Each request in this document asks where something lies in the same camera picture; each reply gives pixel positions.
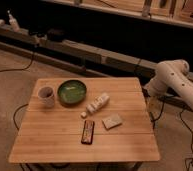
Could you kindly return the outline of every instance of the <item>bowl rim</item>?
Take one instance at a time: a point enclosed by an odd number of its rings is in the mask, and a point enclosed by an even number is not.
[[[79,83],[80,85],[83,86],[85,92],[84,92],[84,95],[81,99],[79,99],[78,101],[76,102],[73,102],[73,103],[69,103],[69,102],[66,102],[65,100],[63,100],[63,98],[61,98],[59,92],[61,91],[61,88],[65,86],[65,84],[69,83],[69,82],[77,82]],[[83,101],[86,97],[86,93],[87,93],[87,87],[85,85],[84,82],[80,81],[80,80],[77,80],[77,79],[71,79],[71,80],[67,80],[67,81],[64,81],[63,83],[61,83],[57,89],[57,95],[58,95],[58,98],[59,98],[59,101],[61,102],[61,104],[63,105],[75,105],[75,104],[78,104],[80,103],[81,101]]]

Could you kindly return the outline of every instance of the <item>green bowl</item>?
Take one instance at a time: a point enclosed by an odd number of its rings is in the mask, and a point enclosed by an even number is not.
[[[57,94],[61,104],[75,105],[84,100],[87,88],[85,84],[79,80],[68,80],[62,83]]]

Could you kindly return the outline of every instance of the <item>power cable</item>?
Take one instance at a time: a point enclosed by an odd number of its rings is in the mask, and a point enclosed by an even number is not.
[[[191,133],[191,144],[190,144],[190,149],[192,152],[192,157],[189,158],[185,158],[185,167],[186,167],[186,171],[190,171],[190,168],[193,168],[193,130],[189,127],[189,125],[184,121],[184,119],[182,118],[182,113],[185,110],[185,105],[182,108],[182,111],[179,113],[179,117],[181,119],[181,121],[183,122],[183,124],[185,125],[185,127],[189,130],[189,132]]]
[[[159,113],[159,115],[156,118],[154,117],[154,115],[152,113],[150,113],[151,116],[152,116],[151,122],[153,123],[153,129],[155,129],[156,121],[158,121],[162,117],[162,114],[163,114],[163,111],[164,111],[164,107],[165,107],[165,100],[168,99],[168,98],[173,98],[173,97],[175,97],[175,95],[164,96],[164,98],[162,100],[162,107],[161,107],[160,113]]]
[[[29,171],[33,171],[33,169],[29,166],[29,164],[25,163],[26,167],[28,168]]]
[[[141,62],[142,62],[142,59],[140,58],[139,61],[137,62],[137,64],[135,65],[135,67],[134,67],[134,70],[133,70],[134,76],[138,76],[137,69],[139,68],[139,65],[140,65]]]
[[[25,171],[23,165],[21,163],[19,165],[20,165],[20,168],[22,169],[22,171]]]
[[[24,108],[24,107],[26,107],[26,106],[28,106],[28,104],[24,104],[24,105],[18,107],[18,108],[15,110],[14,114],[13,114],[14,125],[15,125],[15,127],[16,127],[16,129],[17,129],[18,131],[19,131],[19,126],[18,126],[17,123],[16,123],[16,114],[17,114],[17,112],[18,112],[20,109],[22,109],[22,108]]]
[[[70,165],[70,163],[65,163],[63,165],[56,165],[56,164],[50,163],[50,166],[53,169],[64,169],[64,168],[68,167],[69,165]]]
[[[30,60],[29,64],[26,67],[24,67],[24,68],[3,69],[3,70],[0,70],[0,72],[25,71],[25,70],[27,70],[32,65],[32,63],[34,61],[34,55],[35,55],[35,50],[32,52],[32,56],[31,56],[31,60]]]
[[[100,166],[101,166],[101,163],[98,163],[97,166],[96,166],[96,171],[99,171]]]
[[[181,10],[183,10],[185,8],[186,2],[187,2],[187,0],[184,0]]]

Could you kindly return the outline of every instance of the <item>cable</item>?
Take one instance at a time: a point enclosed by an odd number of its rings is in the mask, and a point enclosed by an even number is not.
[[[100,165],[100,163],[97,164],[96,171],[99,171]]]
[[[148,15],[149,15],[150,19],[152,19],[152,14],[151,14],[150,12],[149,12],[149,14],[148,14]]]
[[[181,10],[183,10],[183,9],[185,8],[186,2],[187,2],[187,0],[184,0],[183,5],[182,5],[182,9],[181,9]]]
[[[50,166],[53,168],[53,169],[64,169],[66,167],[68,167],[70,165],[70,163],[65,163],[63,165],[55,165],[53,163],[50,163]]]
[[[35,50],[33,51],[32,53],[32,56],[31,56],[31,60],[30,60],[30,63],[24,67],[24,68],[17,68],[17,69],[4,69],[4,70],[0,70],[0,72],[8,72],[8,71],[25,71],[27,70],[33,63],[34,61],[34,55],[35,55]]]
[[[46,168],[44,168],[44,166],[41,166],[41,164],[39,164],[39,163],[33,163],[32,166],[37,168],[37,170],[39,170],[39,171],[45,171],[46,170]]]
[[[150,113],[151,116],[152,116],[151,122],[153,123],[153,129],[155,129],[156,121],[158,121],[162,117],[162,113],[163,113],[164,107],[165,107],[165,100],[168,99],[168,98],[172,98],[172,97],[175,97],[175,95],[173,95],[173,96],[164,96],[163,101],[162,101],[162,108],[161,108],[160,113],[157,116],[157,118],[154,118],[154,115],[152,113]]]
[[[109,7],[116,8],[115,6],[113,6],[113,5],[105,2],[105,1],[103,1],[103,0],[96,0],[96,1],[99,1],[99,2],[101,2],[101,3],[103,3],[103,4],[106,4],[106,5],[109,6]]]
[[[15,110],[14,115],[13,115],[14,125],[15,125],[15,127],[16,127],[16,129],[17,129],[18,131],[19,131],[19,127],[17,126],[15,117],[16,117],[17,112],[18,112],[20,109],[22,109],[23,107],[25,107],[25,106],[28,106],[28,104],[24,104],[24,105],[18,107],[18,108]]]
[[[182,111],[179,113],[179,117],[181,119],[181,121],[183,122],[183,124],[185,125],[185,127],[190,131],[191,133],[191,144],[190,144],[190,149],[192,152],[192,157],[189,158],[185,158],[185,167],[186,167],[186,171],[189,171],[190,168],[193,168],[193,130],[189,127],[189,125],[184,121],[184,119],[182,118],[182,113],[185,111],[185,105],[182,108]]]
[[[140,65],[141,61],[142,61],[142,59],[140,58],[139,61],[137,62],[137,64],[135,65],[135,67],[134,67],[134,70],[133,70],[134,76],[138,76],[136,71],[139,68],[139,65]]]
[[[25,171],[25,169],[23,168],[23,165],[21,163],[19,165],[20,165],[22,171]]]
[[[29,164],[25,163],[26,167],[28,168],[29,171],[33,171],[32,168],[29,166]]]

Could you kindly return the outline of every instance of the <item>remote control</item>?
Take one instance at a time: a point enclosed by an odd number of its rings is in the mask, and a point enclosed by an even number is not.
[[[93,133],[94,133],[94,121],[85,120],[83,133],[82,133],[82,144],[92,144]]]

